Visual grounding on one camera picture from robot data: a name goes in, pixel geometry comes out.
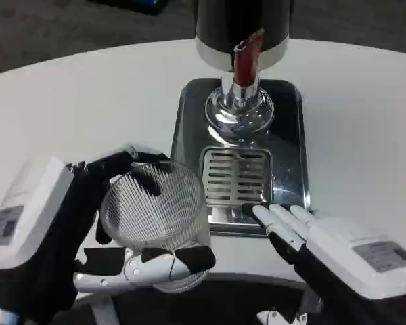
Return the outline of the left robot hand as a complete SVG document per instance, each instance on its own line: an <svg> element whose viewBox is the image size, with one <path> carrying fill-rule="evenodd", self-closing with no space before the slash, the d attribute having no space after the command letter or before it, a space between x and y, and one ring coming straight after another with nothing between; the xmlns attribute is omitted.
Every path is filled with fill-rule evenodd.
<svg viewBox="0 0 406 325"><path fill-rule="evenodd" d="M0 324L46 324L79 293L183 292L215 263L202 183L165 154L30 160L0 204Z"/></svg>

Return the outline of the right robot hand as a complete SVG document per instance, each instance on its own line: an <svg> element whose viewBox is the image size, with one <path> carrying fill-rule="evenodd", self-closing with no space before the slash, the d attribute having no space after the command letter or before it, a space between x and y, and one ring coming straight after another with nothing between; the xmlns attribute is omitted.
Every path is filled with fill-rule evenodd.
<svg viewBox="0 0 406 325"><path fill-rule="evenodd" d="M406 250L353 219L292 205L242 205L337 324L406 324Z"/></svg>

